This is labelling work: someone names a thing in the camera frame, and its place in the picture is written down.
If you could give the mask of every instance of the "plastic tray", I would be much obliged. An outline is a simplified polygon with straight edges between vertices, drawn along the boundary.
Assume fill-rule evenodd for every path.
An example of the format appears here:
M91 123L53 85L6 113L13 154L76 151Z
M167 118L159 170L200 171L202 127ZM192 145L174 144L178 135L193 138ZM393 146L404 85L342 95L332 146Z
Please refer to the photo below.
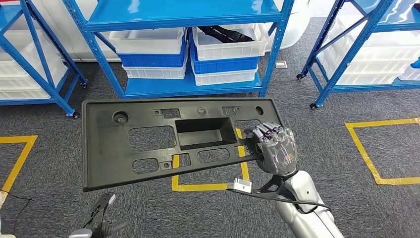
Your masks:
M125 67L182 67L184 64L186 40L182 41L179 54L118 54Z
M67 67L61 61L57 61L55 65L51 66L51 77L54 84L57 86L67 71ZM41 86L28 74L16 76L0 75L0 91L7 89L41 89Z
M268 43L268 33L263 23L222 26L226 29L236 30L249 37L253 42L221 43L212 36L204 34L197 27L193 27L194 43L197 47L198 60L221 60L243 57L258 57L265 54Z
M155 79L183 79L188 59L188 49L184 56L182 67L122 67L128 78L155 78Z
M328 38L331 40L334 39L360 18L362 18L362 15L339 14L328 33ZM365 23L362 23L332 44L338 58L344 58L364 25ZM369 60L415 61L419 55L420 31L380 32L372 33L352 62Z
M331 59L331 67L333 67L334 70L338 68L344 58L344 56L338 53L332 46L326 48L324 54L327 54ZM412 60L353 60L348 64L344 73L401 73L412 62Z
M42 88L20 88L0 90L0 100L32 100L32 99L48 99L51 96Z
M409 66L399 78L401 80L420 81L420 68Z
M325 52L321 52L317 56L319 62L325 69L325 72L330 79L336 71L336 66L333 65L331 58ZM343 73L336 85L368 85L368 84L392 84L395 78L401 75L404 71L393 73Z
M112 31L109 41L117 53L123 54L179 54L185 28Z
M196 74L192 61L191 67L197 86L253 81L255 79L255 73L258 70L257 67L251 70Z
M38 38L47 60L49 68L56 65L61 58L56 54L55 47L49 43L43 33L37 31ZM15 46L21 55L32 65L32 67L43 77L46 78L37 49L28 30L8 30L4 36ZM6 52L0 48L0 77L27 76L28 73Z
M189 34L191 62L194 64L195 74L217 73L256 69L260 57L215 59L207 61L197 60L197 49L194 45L193 34Z

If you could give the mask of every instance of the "rectangular recess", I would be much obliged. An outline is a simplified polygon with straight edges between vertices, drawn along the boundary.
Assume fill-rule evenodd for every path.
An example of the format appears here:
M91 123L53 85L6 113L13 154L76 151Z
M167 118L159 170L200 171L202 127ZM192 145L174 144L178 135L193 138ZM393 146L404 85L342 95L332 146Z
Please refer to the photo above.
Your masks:
M230 118L176 120L181 150L236 143Z

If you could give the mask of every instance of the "white connector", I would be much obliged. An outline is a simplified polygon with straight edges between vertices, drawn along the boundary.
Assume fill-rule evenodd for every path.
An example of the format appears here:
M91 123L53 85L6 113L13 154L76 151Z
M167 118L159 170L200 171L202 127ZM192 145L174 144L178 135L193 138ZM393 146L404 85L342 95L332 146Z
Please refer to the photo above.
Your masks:
M252 192L252 183L243 179L234 178L227 183L228 190L235 190L241 192Z

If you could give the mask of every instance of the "yellow tape square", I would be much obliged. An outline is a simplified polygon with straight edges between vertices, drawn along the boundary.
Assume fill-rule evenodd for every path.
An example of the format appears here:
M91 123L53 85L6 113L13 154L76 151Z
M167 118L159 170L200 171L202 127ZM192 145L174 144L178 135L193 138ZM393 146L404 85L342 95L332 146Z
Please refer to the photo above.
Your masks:
M22 152L17 158L16 163L14 164L12 170L10 171L9 176L6 179L6 182L4 182L2 190L9 192L10 189L12 188L13 183L16 180L16 177L19 174L19 171L22 168L23 163L26 160L26 157L28 157L28 154L31 151L32 146L34 145L37 137L38 137L37 135L0 137L0 144L26 143L25 147L23 147ZM3 199L2 201L0 201L0 208L3 205L3 202L6 200L6 197L7 197L6 192L1 191Z
M236 134L239 138L242 138L242 132L239 128L236 128ZM245 156L245 147L238 146L239 157ZM173 156L173 168L179 167L179 155ZM247 162L241 163L242 179L249 181L249 171ZM178 192L193 192L193 191L216 191L226 190L227 183L207 183L207 184L179 184L179 175L172 177L172 191Z
M369 168L370 172L373 175L377 184L387 184L387 185L404 185L404 184L417 184L420 183L420 177L408 177L408 178L381 178L375 166L373 165L372 160L370 160L366 150L364 149L362 143L354 131L354 128L357 127L373 127L373 126L385 126L385 125L401 125L401 124L414 124L417 123L420 125L420 118L412 119L398 119L398 120L380 120L380 121L366 121L366 122L354 122L354 123L345 123L357 149L359 150L360 155L362 156L364 162Z

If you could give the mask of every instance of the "blue metal shelf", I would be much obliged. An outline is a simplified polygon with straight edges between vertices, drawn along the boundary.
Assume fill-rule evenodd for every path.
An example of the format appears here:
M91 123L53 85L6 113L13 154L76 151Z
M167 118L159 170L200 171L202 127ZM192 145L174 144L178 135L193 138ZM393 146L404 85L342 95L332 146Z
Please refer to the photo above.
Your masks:
M344 2L351 2L363 15L363 17L340 33L330 42L324 44L324 40L334 22L339 10ZM336 0L328 18L321 30L318 39L308 57L301 74L297 78L303 78L308 74L311 76L314 84L319 91L319 96L311 108L323 106L323 102L330 93L360 92L360 91L380 91L380 90L398 90L420 88L420 81L405 81L396 78L392 84L387 85L336 85L340 77L345 72L347 66L351 63L364 42L373 32L407 31L420 30L420 12L413 8L418 0ZM357 26L366 22L363 30L350 47L343 60L338 65L331 78L327 78L323 65L317 59L317 55L337 42L344 35L355 29ZM323 87L314 73L312 66L318 65L322 76L326 81Z
M239 92L258 92L260 97L264 97L294 2L284 0L279 12L273 0L101 0L90 19L86 20L76 0L62 1L120 98ZM128 79L126 89L123 90L95 38L98 36L114 51L112 44L98 32L264 22L274 22L269 34L275 35L263 78L260 80L257 76L254 82L225 85L198 87L189 69L183 81Z
M121 31L280 20L273 0L103 0L86 27L90 31Z
M374 10L378 0L349 0L363 15ZM413 31L420 29L420 12L413 8L414 0L394 0L385 12L375 32Z
M71 71L71 68L68 67L66 73L61 78L60 82L58 83L58 85L55 89L58 93L60 92L60 90L62 89L62 87L65 83L65 81L67 80L70 71ZM73 76L70 87L67 89L67 92L66 92L65 97L64 97L64 100L66 102L68 102L68 99L70 98L70 95L73 92L73 89L74 89L77 81L79 81L79 77L80 77L79 74L75 74ZM48 98L48 99L25 99L25 100L3 100L3 99L0 99L0 105L7 105L7 106L31 105L31 104L52 104L52 103L56 103L56 101L53 98Z
M3 6L0 4L0 47L8 53L42 88L46 93L49 94L51 98L49 99L28 99L28 100L0 100L0 105L27 105L27 104L44 104L44 103L55 103L60 106L69 117L78 118L78 114L75 113L75 110L70 107L68 100L71 96L71 93L77 84L80 81L82 86L85 86L87 80L83 76L80 69L71 59L70 55L65 50L64 46L60 43L57 36L54 34L52 29L47 25L45 20L42 18L39 11L36 9L31 0L19 0L20 5L6 5ZM33 67L32 65L22 56L22 54L13 46L11 42L3 35L6 30L21 16L25 16L26 23L28 24L29 31L38 53L41 65L46 75L44 79ZM50 69L47 64L44 51L41 47L41 42L38 38L38 35L35 30L35 25L33 19L36 20L39 26L42 28L43 32L48 36L57 50L60 52L61 56L64 58L67 63L67 71L64 74L64 77L60 80L59 84L55 86L54 81L51 76ZM64 97L60 96L60 90L63 87L63 84L68 77L68 74L72 70L74 72L73 81L71 82L66 94Z
M22 13L20 5L0 5L0 34L4 34Z
M362 91L385 91L399 89L420 88L420 81L407 81L396 78L392 84L385 85L335 85L332 88L333 93L349 93Z
M191 63L187 62L187 65L184 79L129 78L124 98L162 98L216 93L258 92L261 90L261 81L258 73L255 74L254 81L197 86Z

